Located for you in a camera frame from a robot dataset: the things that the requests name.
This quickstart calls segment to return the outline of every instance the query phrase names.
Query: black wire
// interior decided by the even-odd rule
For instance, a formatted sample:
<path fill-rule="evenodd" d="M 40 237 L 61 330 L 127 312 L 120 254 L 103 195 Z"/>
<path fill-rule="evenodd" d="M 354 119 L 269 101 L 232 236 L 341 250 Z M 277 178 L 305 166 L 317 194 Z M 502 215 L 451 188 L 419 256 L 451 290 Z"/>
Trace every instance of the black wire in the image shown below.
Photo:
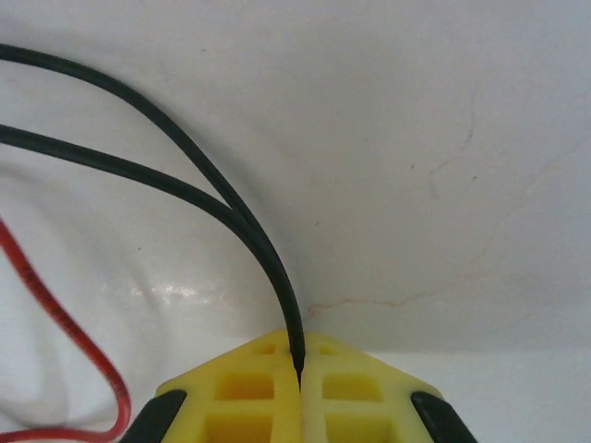
<path fill-rule="evenodd" d="M 133 106 L 136 110 L 144 114 L 150 121 L 157 125 L 199 168 L 201 173 L 210 181 L 216 191 L 230 205 L 230 208 L 238 211 L 248 224 L 261 232 L 263 241 L 267 242 L 275 259 L 279 261 L 283 268 L 283 263 L 275 251 L 271 240 L 265 234 L 259 224 L 259 221 L 250 211 L 247 204 L 240 198 L 228 181 L 218 171 L 215 165 L 207 158 L 203 151 L 193 142 L 179 125 L 173 121 L 164 111 L 148 100 L 138 91 L 129 87 L 125 83 L 113 78 L 101 71 L 93 69 L 80 63 L 66 60 L 55 55 L 32 51 L 31 49 L 19 48 L 8 44 L 0 44 L 0 60 L 7 62 L 20 63 L 23 65 L 36 66 L 49 71 L 58 72 L 67 76 L 78 78 L 90 83 L 102 90 L 111 92 L 114 96 L 120 98 Z"/>
<path fill-rule="evenodd" d="M 275 262 L 274 267 L 277 270 L 277 275 L 274 278 L 283 281 L 283 284 L 281 285 L 279 285 L 277 281 L 271 281 L 271 283 L 273 283 L 273 287 L 275 288 L 277 296 L 280 299 L 280 304 L 282 305 L 286 324 L 289 325 L 289 321 L 294 320 L 294 316 L 292 315 L 292 318 L 288 321 L 287 314 L 285 312 L 285 307 L 292 304 L 292 302 L 294 305 L 290 309 L 296 310 L 297 317 L 300 318 L 299 309 L 294 296 L 294 290 L 291 282 L 289 281 L 287 272 L 285 271 L 283 263 L 274 246 L 272 245 L 271 240 L 260 226 L 254 214 L 250 211 L 246 203 L 235 192 L 235 190 L 218 171 L 218 169 L 213 165 L 213 163 L 211 163 L 211 161 L 201 151 L 201 149 L 193 142 L 193 140 L 191 140 L 187 133 L 185 133 L 185 131 L 183 131 L 180 126 L 178 126 L 158 106 L 116 78 L 112 78 L 100 71 L 97 71 L 96 69 L 66 60 L 61 57 L 32 51 L 25 48 L 19 48 L 17 46 L 0 44 L 0 60 L 21 63 L 29 66 L 37 66 L 42 69 L 47 69 L 86 81 L 98 88 L 111 92 L 140 111 L 155 125 L 157 125 L 164 132 L 164 134 L 166 134 L 199 168 L 203 175 L 211 182 L 213 187 L 220 193 L 222 198 L 228 203 L 230 208 L 235 210 L 237 214 L 243 218 L 243 221 L 250 225 L 252 231 L 257 234 L 254 241 L 256 243 L 260 243 L 259 248 L 261 250 L 267 251 L 268 261 Z M 27 138 L 24 137 L 26 134 L 34 136 L 31 133 L 22 131 L 22 139 Z M 301 375 L 301 371 L 304 368 L 304 358 L 306 355 L 301 318 L 299 319 L 299 326 L 297 328 L 296 325 L 293 325 L 291 328 L 288 326 L 287 331 L 289 335 L 291 353 L 294 358 L 295 371 L 299 377 Z"/>
<path fill-rule="evenodd" d="M 304 366 L 305 344 L 296 296 L 290 290 L 291 287 L 285 285 L 283 269 L 278 266 L 267 244 L 260 241 L 260 232 L 250 226 L 242 216 L 218 199 L 177 178 L 104 152 L 5 125 L 0 125 L 0 143 L 39 152 L 151 186 L 204 210 L 223 223 L 242 240 L 269 277 L 283 310 L 294 367 L 298 378 L 300 377 Z"/>

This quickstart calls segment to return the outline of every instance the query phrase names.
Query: red wire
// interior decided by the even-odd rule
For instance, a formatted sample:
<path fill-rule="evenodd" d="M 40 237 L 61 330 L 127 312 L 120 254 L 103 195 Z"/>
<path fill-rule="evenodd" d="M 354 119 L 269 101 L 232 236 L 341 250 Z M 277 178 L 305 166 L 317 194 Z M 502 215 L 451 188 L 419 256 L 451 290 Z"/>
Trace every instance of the red wire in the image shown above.
<path fill-rule="evenodd" d="M 57 323 L 57 325 L 70 336 L 70 339 L 82 352 L 94 363 L 106 378 L 115 393 L 119 414 L 113 427 L 104 432 L 86 431 L 83 429 L 70 429 L 63 427 L 43 427 L 24 431 L 6 432 L 0 434 L 0 443 L 25 440 L 76 440 L 92 443 L 112 441 L 126 430 L 131 417 L 131 399 L 127 387 L 115 367 L 109 362 L 104 353 L 92 342 L 88 335 L 72 319 L 66 310 L 60 306 L 54 296 L 29 263 L 22 249 L 13 237 L 12 233 L 0 219 L 0 242 L 2 248 L 18 276 L 29 288 L 37 302 Z"/>

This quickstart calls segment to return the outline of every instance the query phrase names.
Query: cable insulation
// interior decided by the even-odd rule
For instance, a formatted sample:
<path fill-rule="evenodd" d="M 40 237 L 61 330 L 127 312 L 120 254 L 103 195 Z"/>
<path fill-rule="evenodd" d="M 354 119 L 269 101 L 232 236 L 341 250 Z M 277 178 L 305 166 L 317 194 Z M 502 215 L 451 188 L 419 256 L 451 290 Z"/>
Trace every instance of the cable insulation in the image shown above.
<path fill-rule="evenodd" d="M 203 175 L 211 182 L 213 187 L 220 193 L 230 208 L 235 210 L 236 213 L 239 214 L 246 221 L 246 223 L 251 226 L 252 230 L 256 232 L 255 239 L 253 241 L 255 243 L 261 243 L 259 248 L 266 251 L 266 254 L 269 256 L 268 259 L 275 261 L 273 267 L 279 268 L 279 270 L 273 272 L 277 273 L 277 276 L 275 277 L 277 281 L 273 281 L 271 279 L 271 282 L 273 283 L 273 288 L 275 288 L 282 306 L 283 314 L 285 315 L 287 333 L 290 341 L 290 351 L 294 359 L 295 371 L 297 372 L 298 377 L 300 377 L 301 372 L 304 369 L 304 359 L 306 356 L 304 332 L 303 326 L 301 324 L 299 308 L 297 307 L 297 301 L 294 296 L 294 290 L 291 282 L 289 281 L 289 277 L 285 271 L 283 263 L 279 258 L 274 246 L 272 245 L 271 240 L 260 226 L 254 214 L 250 211 L 247 204 L 235 192 L 229 182 L 223 177 L 215 165 L 213 165 L 213 163 L 207 158 L 205 153 L 203 153 L 203 151 L 195 144 L 195 142 L 193 142 L 188 134 L 183 131 L 183 129 L 177 123 L 175 123 L 172 118 L 170 118 L 153 102 L 148 100 L 148 98 L 146 98 L 144 95 L 140 94 L 138 91 L 129 87 L 120 80 L 112 78 L 111 76 L 108 76 L 107 74 L 104 74 L 103 72 L 91 67 L 84 66 L 80 63 L 66 60 L 65 58 L 55 55 L 19 48 L 17 46 L 8 44 L 0 44 L 0 60 L 36 66 L 42 69 L 47 69 L 67 75 L 72 78 L 78 78 L 114 94 L 116 97 L 127 102 L 140 113 L 144 114 L 188 156 L 188 158 L 199 168 Z M 277 289 L 278 286 L 282 287 L 282 289 L 279 291 Z M 295 312 L 291 312 L 289 315 L 290 318 L 288 318 L 286 315 L 287 306 L 291 306 L 288 307 L 289 310 L 296 310 L 297 316 Z M 299 326 L 290 327 L 290 323 L 295 321 L 296 317 L 298 318 Z"/>
<path fill-rule="evenodd" d="M 0 434 L 0 443 L 50 439 L 103 443 L 118 438 L 125 432 L 131 418 L 131 399 L 122 377 L 104 353 L 50 293 L 2 219 L 0 219 L 0 244 L 8 261 L 35 300 L 103 374 L 113 389 L 118 409 L 115 424 L 107 431 L 95 432 L 82 429 L 43 427 Z"/>
<path fill-rule="evenodd" d="M 39 152 L 142 183 L 180 198 L 223 223 L 242 240 L 271 281 L 283 311 L 294 367 L 298 375 L 301 374 L 301 369 L 299 371 L 297 369 L 304 367 L 305 343 L 296 295 L 291 285 L 285 284 L 284 268 L 279 266 L 272 257 L 268 245 L 260 241 L 259 231 L 253 229 L 236 212 L 202 190 L 170 175 L 63 140 L 0 125 L 0 143 Z"/>

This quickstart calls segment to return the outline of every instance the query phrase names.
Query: white surface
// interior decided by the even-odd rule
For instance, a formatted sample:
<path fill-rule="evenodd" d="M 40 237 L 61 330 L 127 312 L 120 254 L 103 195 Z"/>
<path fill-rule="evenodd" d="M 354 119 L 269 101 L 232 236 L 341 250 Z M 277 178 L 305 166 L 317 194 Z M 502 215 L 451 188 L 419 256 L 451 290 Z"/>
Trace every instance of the white surface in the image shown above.
<path fill-rule="evenodd" d="M 480 441 L 589 441 L 591 4 L 222 3 L 3 2 L 0 41 L 170 110 L 268 228 L 308 329 L 432 382 Z M 0 63 L 0 102 L 3 124 L 211 189 L 93 87 Z M 0 168 L 2 216 L 136 411 L 282 326 L 209 216 L 9 147 Z M 110 420 L 105 383 L 0 263 L 0 429 Z"/>

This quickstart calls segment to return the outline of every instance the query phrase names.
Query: crack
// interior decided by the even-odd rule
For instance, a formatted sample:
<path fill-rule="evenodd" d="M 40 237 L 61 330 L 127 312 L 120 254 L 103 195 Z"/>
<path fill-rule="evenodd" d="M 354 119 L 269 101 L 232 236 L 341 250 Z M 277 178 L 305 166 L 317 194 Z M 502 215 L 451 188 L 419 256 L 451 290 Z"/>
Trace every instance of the crack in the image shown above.
<path fill-rule="evenodd" d="M 515 204 L 513 204 L 509 208 L 505 216 L 503 216 L 499 221 L 495 223 L 495 225 L 492 228 L 492 234 L 489 236 L 488 241 L 486 242 L 482 250 L 478 254 L 476 254 L 472 260 L 470 260 L 469 266 L 475 266 L 477 262 L 480 261 L 480 259 L 482 259 L 482 257 L 484 257 L 488 253 L 492 245 L 497 240 L 497 237 L 499 237 L 499 235 L 501 234 L 503 225 L 506 222 L 508 222 L 512 217 L 514 217 L 519 211 L 523 210 L 527 206 L 527 197 L 532 192 L 532 190 L 534 190 L 539 185 L 539 183 L 545 178 L 546 174 L 552 171 L 554 167 L 565 157 L 574 154 L 580 148 L 582 148 L 587 141 L 589 141 L 588 138 L 585 138 L 582 141 L 575 143 L 574 146 L 569 150 L 557 154 L 549 163 L 546 164 L 546 166 L 544 166 L 541 169 L 541 171 L 534 175 L 531 181 L 525 186 L 524 191 L 516 199 Z"/>
<path fill-rule="evenodd" d="M 434 200 L 439 200 L 440 195 L 437 192 L 437 187 L 435 187 L 435 182 L 433 181 L 433 175 L 438 173 L 441 169 L 452 162 L 457 162 L 464 154 L 464 151 L 471 145 L 472 138 L 474 138 L 474 130 L 476 128 L 476 96 L 478 95 L 478 84 L 474 86 L 474 91 L 472 92 L 472 96 L 470 97 L 470 125 L 468 127 L 468 131 L 466 132 L 464 143 L 458 150 L 458 152 L 450 157 L 449 159 L 445 160 L 444 162 L 440 163 L 436 168 L 431 169 L 428 172 L 428 190 L 431 194 L 431 198 Z"/>
<path fill-rule="evenodd" d="M 414 293 L 399 302 L 393 302 L 393 301 L 387 301 L 387 300 L 385 300 L 385 301 L 371 300 L 371 299 L 367 299 L 367 298 L 349 298 L 349 297 L 347 297 L 347 298 L 338 300 L 333 303 L 327 303 L 327 304 L 316 303 L 316 304 L 310 305 L 308 307 L 308 314 L 304 318 L 304 321 L 306 322 L 306 321 L 310 321 L 314 318 L 321 317 L 326 311 L 328 311 L 332 308 L 335 308 L 335 307 L 343 306 L 343 305 L 377 305 L 377 306 L 386 306 L 386 307 L 391 307 L 391 308 L 401 307 L 401 306 L 404 306 L 408 303 L 414 302 L 415 300 L 418 300 L 418 299 L 431 298 L 431 297 L 437 296 L 441 293 L 444 293 L 444 292 L 450 290 L 453 286 L 458 284 L 460 281 L 473 281 L 473 280 L 477 280 L 482 277 L 485 277 L 488 274 L 490 274 L 490 272 L 475 273 L 475 274 L 461 274 L 461 275 L 455 276 L 449 283 L 443 285 L 442 287 L 440 287 L 439 289 L 437 289 L 435 291 L 432 291 L 430 293 L 425 293 L 425 292 Z"/>
<path fill-rule="evenodd" d="M 465 136 L 464 145 L 460 148 L 460 154 L 462 154 L 470 143 L 472 142 L 472 138 L 474 137 L 474 128 L 476 127 L 476 96 L 478 95 L 478 84 L 474 86 L 474 92 L 472 92 L 472 97 L 470 98 L 470 126 L 468 127 L 468 132 Z"/>

